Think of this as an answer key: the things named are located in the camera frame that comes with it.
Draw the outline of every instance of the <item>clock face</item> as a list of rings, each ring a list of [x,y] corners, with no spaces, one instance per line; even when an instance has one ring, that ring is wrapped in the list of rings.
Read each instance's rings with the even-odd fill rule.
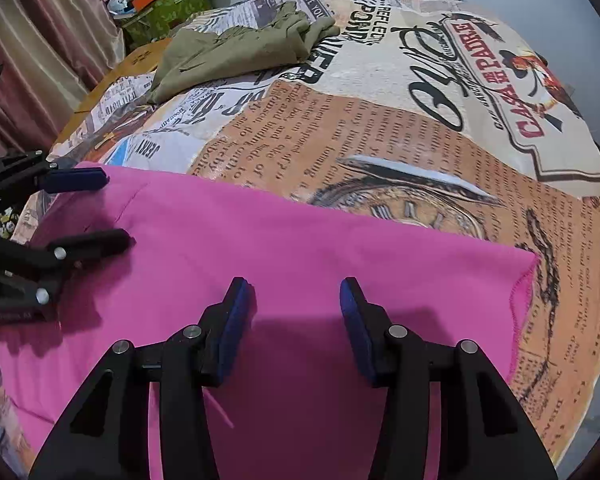
[[[380,179],[366,178],[351,180],[322,193],[312,203],[447,233],[485,238],[482,225],[467,210],[441,194],[409,184],[383,183]]]

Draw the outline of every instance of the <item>olive green cloth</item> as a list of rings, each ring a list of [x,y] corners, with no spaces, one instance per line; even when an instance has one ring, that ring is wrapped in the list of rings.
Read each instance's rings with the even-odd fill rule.
[[[317,41],[337,36],[331,17],[310,23],[295,2],[285,2],[263,28],[232,27],[220,36],[182,28],[164,51],[149,102],[161,104],[194,85],[302,62]]]

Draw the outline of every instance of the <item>pink and beige curtain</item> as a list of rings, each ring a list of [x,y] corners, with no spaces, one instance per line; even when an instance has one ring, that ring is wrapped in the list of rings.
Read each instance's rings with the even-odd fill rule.
[[[0,0],[0,155],[49,148],[124,51],[102,0]]]

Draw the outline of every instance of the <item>silver screw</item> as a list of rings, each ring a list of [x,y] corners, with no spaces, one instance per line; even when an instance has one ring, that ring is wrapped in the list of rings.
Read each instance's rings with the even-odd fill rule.
[[[49,302],[49,293],[46,288],[39,288],[36,291],[36,299],[40,305],[46,305]]]
[[[460,348],[468,354],[475,354],[478,351],[478,345],[470,339],[465,339],[460,343]]]
[[[392,337],[397,337],[398,339],[406,337],[406,335],[408,333],[409,333],[409,331],[405,327],[403,327],[402,325],[391,325],[389,327],[389,334]]]
[[[111,346],[111,349],[113,350],[114,354],[123,354],[127,350],[129,350],[129,341],[127,341],[126,339],[121,339],[120,341],[116,341]]]
[[[64,247],[56,247],[54,249],[54,256],[56,257],[56,260],[64,260],[66,258]]]
[[[184,327],[182,335],[187,339],[193,339],[202,334],[202,329],[198,325],[189,325]]]

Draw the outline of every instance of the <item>folded pink garment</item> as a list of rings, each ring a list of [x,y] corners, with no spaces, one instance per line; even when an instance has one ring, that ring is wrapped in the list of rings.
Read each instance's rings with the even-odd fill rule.
[[[385,391],[354,365],[338,302],[346,276],[393,322],[437,343],[474,339],[503,376],[514,369],[532,253],[193,176],[106,171],[104,190],[58,198],[34,242],[115,226],[135,246],[72,278],[60,325],[0,329],[4,385],[34,450],[113,342],[168,338],[220,301],[234,276],[254,286],[257,311],[232,375],[206,395],[222,480],[367,478]],[[156,405],[152,396],[154,480]],[[432,420],[428,478],[439,453]]]

